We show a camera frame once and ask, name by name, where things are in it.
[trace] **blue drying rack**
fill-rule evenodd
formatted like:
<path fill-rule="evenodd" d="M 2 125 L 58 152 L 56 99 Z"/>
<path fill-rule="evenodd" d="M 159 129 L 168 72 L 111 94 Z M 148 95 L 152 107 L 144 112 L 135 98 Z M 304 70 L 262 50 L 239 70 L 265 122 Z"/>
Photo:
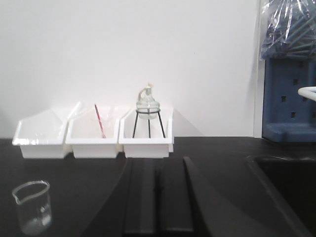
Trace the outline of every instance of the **blue drying rack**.
<path fill-rule="evenodd" d="M 262 136 L 274 142 L 316 142 L 316 102 L 300 96 L 316 86 L 316 63 L 266 60 Z"/>

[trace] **glass flask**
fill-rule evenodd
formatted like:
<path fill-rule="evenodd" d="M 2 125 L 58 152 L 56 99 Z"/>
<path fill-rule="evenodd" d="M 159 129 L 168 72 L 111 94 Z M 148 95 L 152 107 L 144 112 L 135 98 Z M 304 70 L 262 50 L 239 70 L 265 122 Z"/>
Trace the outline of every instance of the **glass flask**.
<path fill-rule="evenodd" d="M 43 180 L 31 181 L 13 189 L 19 225 L 26 235 L 39 235 L 51 225 L 48 191 L 49 183 Z"/>
<path fill-rule="evenodd" d="M 142 119 L 154 119 L 157 117 L 157 112 L 160 111 L 160 103 L 153 98 L 152 87 L 151 84 L 148 84 L 138 94 L 136 108 Z"/>

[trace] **plastic bag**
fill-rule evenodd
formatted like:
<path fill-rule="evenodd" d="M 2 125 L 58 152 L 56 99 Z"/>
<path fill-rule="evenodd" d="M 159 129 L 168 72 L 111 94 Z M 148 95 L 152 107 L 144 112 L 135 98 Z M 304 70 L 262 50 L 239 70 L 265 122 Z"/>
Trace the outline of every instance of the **plastic bag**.
<path fill-rule="evenodd" d="M 262 59 L 316 59 L 315 0 L 272 0 L 263 14 L 268 17 L 268 29 Z"/>

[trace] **white plastic tray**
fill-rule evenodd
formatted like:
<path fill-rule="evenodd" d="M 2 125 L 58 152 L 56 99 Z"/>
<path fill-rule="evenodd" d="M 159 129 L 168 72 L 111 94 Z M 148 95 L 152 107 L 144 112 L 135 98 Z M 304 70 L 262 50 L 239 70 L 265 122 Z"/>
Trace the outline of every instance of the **white plastic tray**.
<path fill-rule="evenodd" d="M 131 110 L 120 122 L 119 143 L 123 144 L 127 158 L 163 158 L 173 152 L 173 108 L 162 108 L 160 112 L 166 138 L 162 135 L 159 118 L 150 120 L 151 138 L 148 121 L 138 118 L 135 138 L 133 130 L 136 119 L 135 110 Z"/>
<path fill-rule="evenodd" d="M 116 158 L 122 152 L 119 122 L 129 108 L 98 106 L 98 111 L 106 138 L 102 138 L 94 107 L 69 122 L 66 144 L 72 146 L 75 158 Z"/>
<path fill-rule="evenodd" d="M 12 144 L 20 146 L 24 158 L 64 158 L 72 151 L 65 145 L 68 120 L 81 107 L 49 109 L 20 120 Z"/>

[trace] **sink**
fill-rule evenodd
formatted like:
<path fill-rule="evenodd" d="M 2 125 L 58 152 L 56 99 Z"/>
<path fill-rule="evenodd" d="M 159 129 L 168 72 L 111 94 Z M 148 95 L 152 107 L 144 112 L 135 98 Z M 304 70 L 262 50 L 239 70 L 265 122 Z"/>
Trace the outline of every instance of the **sink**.
<path fill-rule="evenodd" d="M 316 237 L 316 159 L 256 157 L 249 165 L 292 229 Z"/>

